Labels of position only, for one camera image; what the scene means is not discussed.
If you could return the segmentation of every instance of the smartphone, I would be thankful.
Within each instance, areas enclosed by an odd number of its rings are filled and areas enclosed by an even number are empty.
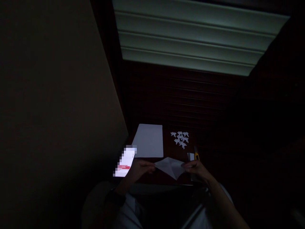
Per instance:
[[[122,155],[120,156],[119,162],[116,166],[115,171],[113,171],[114,177],[125,177],[128,173],[131,164],[134,159],[134,155],[137,153],[137,148],[127,147],[124,148]]]

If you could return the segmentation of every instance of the wooden desk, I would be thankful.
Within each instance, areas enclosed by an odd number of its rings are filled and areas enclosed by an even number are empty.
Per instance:
[[[131,145],[136,134],[137,129],[129,137],[127,144]],[[179,144],[176,145],[174,142],[175,137],[171,136],[171,132],[178,132],[180,130],[166,130],[163,128],[163,156],[164,157],[154,157],[154,158],[139,158],[150,162],[161,161],[166,157],[171,157],[173,159],[188,162],[187,153],[194,153],[194,140],[195,137],[192,133],[189,133],[189,143],[186,143],[186,147],[183,149]],[[167,175],[163,171],[156,169],[153,174],[144,174],[138,183],[144,184],[163,184],[163,185],[193,185],[191,181],[190,174],[183,173],[176,181],[171,176]]]

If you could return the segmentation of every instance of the yellow utility knife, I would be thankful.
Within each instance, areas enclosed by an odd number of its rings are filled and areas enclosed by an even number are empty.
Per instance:
[[[196,146],[194,146],[194,150],[195,150],[195,160],[200,161],[199,155],[198,155],[198,151],[197,151],[197,147],[196,147]]]

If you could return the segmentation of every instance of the beige wall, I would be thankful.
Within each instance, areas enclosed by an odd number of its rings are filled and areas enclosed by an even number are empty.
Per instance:
[[[27,228],[128,133],[89,0],[4,5],[0,227]]]

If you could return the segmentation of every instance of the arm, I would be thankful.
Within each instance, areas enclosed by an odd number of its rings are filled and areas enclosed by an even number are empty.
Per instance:
[[[250,229],[217,180],[208,172],[200,161],[190,161],[183,166],[187,172],[197,174],[206,182],[211,195],[214,197],[216,204],[231,228]]]
[[[144,173],[152,173],[155,170],[154,163],[134,159],[132,166],[127,175],[121,180],[114,192],[125,196],[132,184],[134,184]],[[96,216],[95,220],[89,227],[90,229],[111,228],[120,211],[120,206],[106,202],[102,211]]]

